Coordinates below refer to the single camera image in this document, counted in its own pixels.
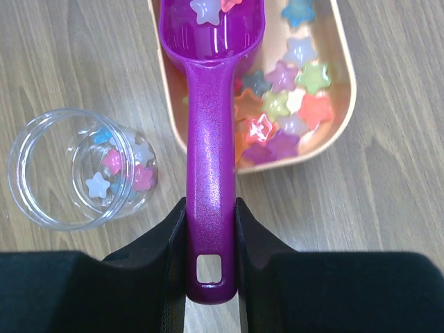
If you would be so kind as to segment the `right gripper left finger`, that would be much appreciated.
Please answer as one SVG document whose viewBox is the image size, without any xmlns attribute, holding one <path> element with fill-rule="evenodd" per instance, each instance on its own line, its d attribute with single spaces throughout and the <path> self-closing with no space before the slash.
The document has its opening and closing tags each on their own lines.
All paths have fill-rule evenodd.
<svg viewBox="0 0 444 333">
<path fill-rule="evenodd" d="M 2 332 L 182 332 L 185 202 L 102 260 L 79 251 L 1 254 Z"/>
</svg>

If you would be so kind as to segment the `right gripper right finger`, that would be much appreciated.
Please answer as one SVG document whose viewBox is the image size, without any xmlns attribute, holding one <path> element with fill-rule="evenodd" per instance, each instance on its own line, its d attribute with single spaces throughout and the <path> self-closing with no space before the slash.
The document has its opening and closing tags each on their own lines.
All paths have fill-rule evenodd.
<svg viewBox="0 0 444 333">
<path fill-rule="evenodd" d="M 443 274 L 413 252 L 298 252 L 236 207 L 242 332 L 442 332 Z"/>
</svg>

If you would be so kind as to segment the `clear plastic cup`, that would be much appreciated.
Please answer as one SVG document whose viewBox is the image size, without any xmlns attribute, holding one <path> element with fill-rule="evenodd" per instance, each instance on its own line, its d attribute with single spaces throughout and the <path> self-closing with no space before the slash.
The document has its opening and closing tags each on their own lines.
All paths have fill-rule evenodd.
<svg viewBox="0 0 444 333">
<path fill-rule="evenodd" d="M 45 112 L 21 129 L 8 185 L 42 228 L 80 231 L 134 214 L 157 186 L 155 151 L 143 134 L 93 112 Z"/>
</svg>

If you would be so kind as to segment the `orange tray of star candies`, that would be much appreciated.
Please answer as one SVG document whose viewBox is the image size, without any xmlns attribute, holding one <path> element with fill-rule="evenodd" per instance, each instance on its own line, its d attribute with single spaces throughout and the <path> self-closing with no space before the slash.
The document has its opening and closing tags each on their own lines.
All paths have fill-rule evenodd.
<svg viewBox="0 0 444 333">
<path fill-rule="evenodd" d="M 331 146 L 347 127 L 355 108 L 357 82 L 346 41 L 338 3 L 313 1 L 312 22 L 290 27 L 281 15 L 286 1 L 266 1 L 266 30 L 259 55 L 250 68 L 254 73 L 269 73 L 283 59 L 292 41 L 301 43 L 307 55 L 306 66 L 310 76 L 288 93 L 287 107 L 291 114 L 279 117 L 275 133 L 300 138 L 295 156 L 286 156 L 265 162 L 255 157 L 254 149 L 245 143 L 243 121 L 236 129 L 237 173 L 257 173 L 278 167 L 305 162 Z"/>
</svg>

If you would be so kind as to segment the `magenta plastic scoop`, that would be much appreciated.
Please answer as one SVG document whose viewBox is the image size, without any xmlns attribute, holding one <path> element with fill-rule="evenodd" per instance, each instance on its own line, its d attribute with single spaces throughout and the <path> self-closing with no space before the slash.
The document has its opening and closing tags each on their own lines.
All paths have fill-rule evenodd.
<svg viewBox="0 0 444 333">
<path fill-rule="evenodd" d="M 254 64 L 266 28 L 263 1 L 162 1 L 160 43 L 185 73 L 187 297 L 204 305 L 237 292 L 234 80 Z"/>
</svg>

